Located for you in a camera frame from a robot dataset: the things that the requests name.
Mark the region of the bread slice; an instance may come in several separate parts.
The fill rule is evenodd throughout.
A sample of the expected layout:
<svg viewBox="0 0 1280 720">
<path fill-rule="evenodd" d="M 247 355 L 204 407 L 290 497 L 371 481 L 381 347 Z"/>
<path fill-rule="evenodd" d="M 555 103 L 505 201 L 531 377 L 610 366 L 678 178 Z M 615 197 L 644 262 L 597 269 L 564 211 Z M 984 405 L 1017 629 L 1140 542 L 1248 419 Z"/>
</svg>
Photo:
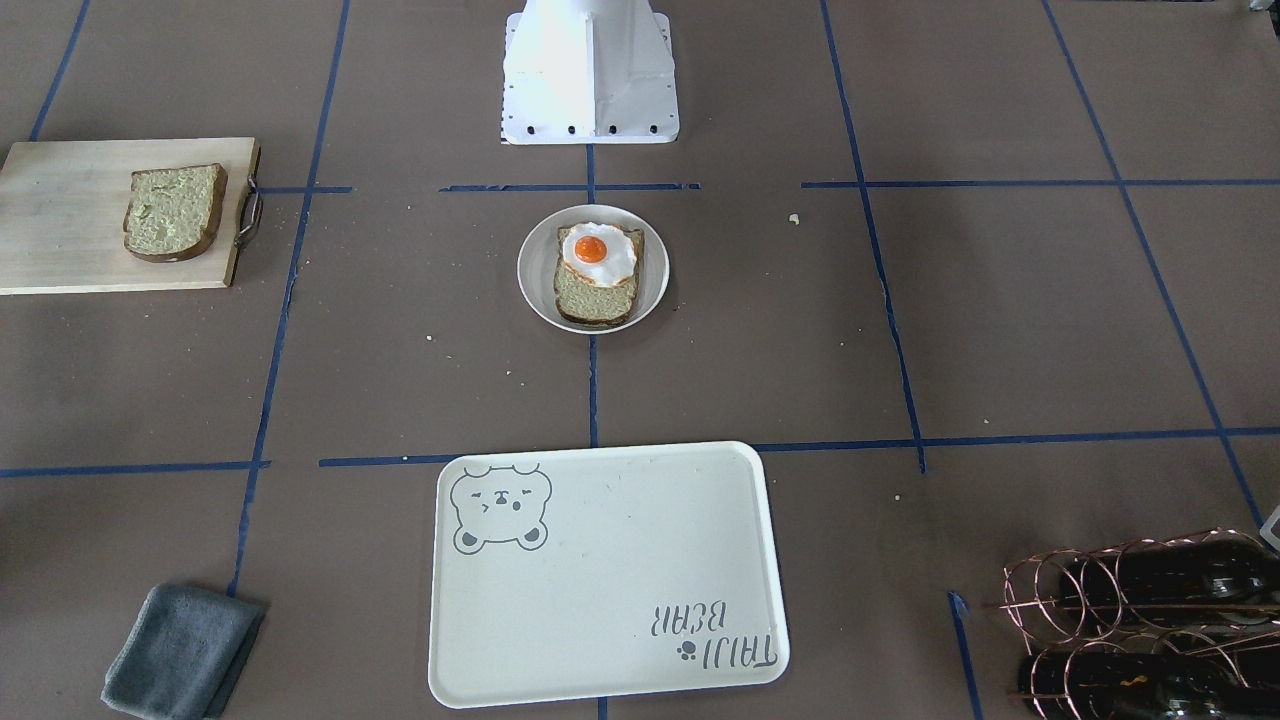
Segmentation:
<svg viewBox="0 0 1280 720">
<path fill-rule="evenodd" d="M 640 264 L 636 275 L 625 284 L 614 288 L 598 288 L 586 284 L 570 275 L 561 266 L 559 243 L 561 228 L 557 229 L 556 242 L 558 260 L 553 275 L 553 290 L 556 293 L 556 306 L 559 314 L 570 320 L 584 325 L 620 325 L 630 319 L 637 295 L 637 274 L 641 266 L 645 236 L 639 229 L 625 229 L 635 238 L 636 250 L 640 251 Z"/>
<path fill-rule="evenodd" d="M 227 181 L 219 163 L 132 172 L 124 250 L 147 263 L 179 263 L 207 251 L 221 224 Z"/>
</svg>

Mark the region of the fried egg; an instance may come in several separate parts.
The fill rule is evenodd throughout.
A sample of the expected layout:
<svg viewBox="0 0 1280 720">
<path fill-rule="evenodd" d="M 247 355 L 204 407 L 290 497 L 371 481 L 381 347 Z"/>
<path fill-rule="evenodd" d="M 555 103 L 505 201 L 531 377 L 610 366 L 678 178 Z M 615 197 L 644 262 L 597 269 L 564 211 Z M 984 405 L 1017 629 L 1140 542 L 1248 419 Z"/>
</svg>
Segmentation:
<svg viewBox="0 0 1280 720">
<path fill-rule="evenodd" d="M 635 238 L 618 225 L 582 222 L 559 229 L 559 265 L 598 288 L 631 281 L 639 269 Z"/>
</svg>

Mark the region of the green wine bottle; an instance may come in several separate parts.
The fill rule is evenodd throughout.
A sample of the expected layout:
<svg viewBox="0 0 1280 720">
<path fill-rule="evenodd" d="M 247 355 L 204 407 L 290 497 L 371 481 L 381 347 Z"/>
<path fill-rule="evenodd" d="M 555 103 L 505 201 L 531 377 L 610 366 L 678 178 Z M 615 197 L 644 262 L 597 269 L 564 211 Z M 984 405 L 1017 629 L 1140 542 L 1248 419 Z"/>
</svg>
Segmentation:
<svg viewBox="0 0 1280 720">
<path fill-rule="evenodd" d="M 1080 559 L 1059 579 L 1059 607 L 1115 626 L 1251 626 L 1277 620 L 1277 555 L 1231 536 Z"/>
<path fill-rule="evenodd" d="M 1181 653 L 1093 644 L 1044 651 L 1018 669 L 1018 697 L 1044 719 L 1277 719 L 1277 691 Z"/>
</svg>

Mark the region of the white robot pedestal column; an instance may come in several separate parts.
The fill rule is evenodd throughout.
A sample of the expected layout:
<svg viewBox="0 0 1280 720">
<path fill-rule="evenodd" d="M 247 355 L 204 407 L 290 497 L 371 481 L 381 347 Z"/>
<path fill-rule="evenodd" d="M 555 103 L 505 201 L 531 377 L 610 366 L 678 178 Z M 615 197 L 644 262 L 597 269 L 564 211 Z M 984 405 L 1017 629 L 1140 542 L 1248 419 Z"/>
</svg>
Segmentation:
<svg viewBox="0 0 1280 720">
<path fill-rule="evenodd" d="M 504 29 L 500 141 L 672 143 L 669 18 L 648 1 L 527 1 Z"/>
</svg>

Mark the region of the folded grey cloth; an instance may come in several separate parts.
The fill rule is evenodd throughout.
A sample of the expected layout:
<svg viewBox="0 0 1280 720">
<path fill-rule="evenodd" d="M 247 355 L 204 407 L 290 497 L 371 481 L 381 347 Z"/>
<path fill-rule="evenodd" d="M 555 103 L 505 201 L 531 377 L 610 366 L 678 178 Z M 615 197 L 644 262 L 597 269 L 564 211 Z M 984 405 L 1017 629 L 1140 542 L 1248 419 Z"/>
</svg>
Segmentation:
<svg viewBox="0 0 1280 720">
<path fill-rule="evenodd" d="M 101 701 L 141 719 L 219 719 L 265 615 L 223 593 L 155 585 L 105 674 Z"/>
</svg>

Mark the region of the green wine bottle front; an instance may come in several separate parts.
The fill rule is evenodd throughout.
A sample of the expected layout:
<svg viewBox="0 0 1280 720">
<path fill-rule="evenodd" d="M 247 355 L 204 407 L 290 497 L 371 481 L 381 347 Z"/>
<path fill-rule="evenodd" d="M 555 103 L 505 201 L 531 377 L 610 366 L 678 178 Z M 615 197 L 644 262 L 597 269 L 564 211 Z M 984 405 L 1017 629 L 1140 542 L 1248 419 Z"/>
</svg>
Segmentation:
<svg viewBox="0 0 1280 720">
<path fill-rule="evenodd" d="M 1181 653 L 1093 644 L 1044 651 L 1018 669 L 1018 697 L 1044 719 L 1277 719 L 1277 691 Z"/>
</svg>

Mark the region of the green wine bottle middle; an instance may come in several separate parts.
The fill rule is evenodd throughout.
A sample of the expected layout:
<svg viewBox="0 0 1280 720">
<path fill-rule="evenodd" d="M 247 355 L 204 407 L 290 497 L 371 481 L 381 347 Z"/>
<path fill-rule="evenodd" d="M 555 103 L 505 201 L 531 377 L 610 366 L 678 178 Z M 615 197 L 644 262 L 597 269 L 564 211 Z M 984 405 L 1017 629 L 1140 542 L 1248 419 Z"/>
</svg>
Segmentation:
<svg viewBox="0 0 1280 720">
<path fill-rule="evenodd" d="M 1231 536 L 1080 559 L 1059 579 L 1059 607 L 1115 626 L 1251 626 L 1277 620 L 1277 555 Z"/>
</svg>

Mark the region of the wooden cutting board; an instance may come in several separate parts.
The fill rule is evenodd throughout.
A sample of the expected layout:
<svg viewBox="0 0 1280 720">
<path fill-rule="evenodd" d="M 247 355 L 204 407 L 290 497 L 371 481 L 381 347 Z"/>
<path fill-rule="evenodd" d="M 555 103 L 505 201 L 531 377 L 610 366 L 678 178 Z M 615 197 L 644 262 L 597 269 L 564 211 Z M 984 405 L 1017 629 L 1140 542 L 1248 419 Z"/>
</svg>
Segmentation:
<svg viewBox="0 0 1280 720">
<path fill-rule="evenodd" d="M 253 137 L 17 142 L 1 176 L 4 295 L 215 290 L 236 275 L 236 237 L 260 145 Z M 136 170 L 218 163 L 227 173 L 209 250 L 148 263 L 125 250 Z"/>
</svg>

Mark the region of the white round plate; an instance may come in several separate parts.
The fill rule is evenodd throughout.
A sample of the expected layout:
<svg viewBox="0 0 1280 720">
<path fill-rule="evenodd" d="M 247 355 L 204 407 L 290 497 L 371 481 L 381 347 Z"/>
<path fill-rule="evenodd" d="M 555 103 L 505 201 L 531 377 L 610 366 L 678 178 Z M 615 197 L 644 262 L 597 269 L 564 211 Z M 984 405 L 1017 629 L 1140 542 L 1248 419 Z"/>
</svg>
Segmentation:
<svg viewBox="0 0 1280 720">
<path fill-rule="evenodd" d="M 669 258 L 655 229 L 620 208 L 589 204 L 550 214 L 527 234 L 517 279 L 529 306 L 576 333 L 632 325 L 662 300 Z"/>
</svg>

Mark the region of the cream bear serving tray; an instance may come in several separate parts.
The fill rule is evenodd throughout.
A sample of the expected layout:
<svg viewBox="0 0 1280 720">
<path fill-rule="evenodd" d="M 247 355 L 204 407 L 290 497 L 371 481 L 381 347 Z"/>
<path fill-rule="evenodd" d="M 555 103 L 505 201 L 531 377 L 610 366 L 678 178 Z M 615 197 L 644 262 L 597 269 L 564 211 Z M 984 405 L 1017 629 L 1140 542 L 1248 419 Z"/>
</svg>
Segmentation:
<svg viewBox="0 0 1280 720">
<path fill-rule="evenodd" d="M 465 455 L 438 477 L 428 687 L 451 708 L 762 685 L 791 643 L 739 441 Z"/>
</svg>

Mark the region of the bread slice on plate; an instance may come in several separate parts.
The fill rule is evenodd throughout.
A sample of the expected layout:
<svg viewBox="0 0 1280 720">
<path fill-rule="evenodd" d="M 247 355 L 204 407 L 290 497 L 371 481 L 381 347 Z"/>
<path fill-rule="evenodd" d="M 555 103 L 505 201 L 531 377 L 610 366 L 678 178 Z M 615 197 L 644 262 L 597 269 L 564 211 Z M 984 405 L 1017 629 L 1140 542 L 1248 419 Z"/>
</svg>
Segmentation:
<svg viewBox="0 0 1280 720">
<path fill-rule="evenodd" d="M 584 325 L 620 325 L 630 319 L 637 295 L 637 274 L 641 266 L 645 236 L 639 229 L 625 229 L 635 238 L 636 250 L 640 251 L 640 264 L 636 275 L 625 284 L 614 288 L 598 288 L 586 284 L 570 275 L 561 266 L 559 243 L 561 228 L 557 229 L 556 242 L 558 260 L 553 275 L 553 290 L 556 293 L 556 306 L 559 314 L 570 320 Z"/>
</svg>

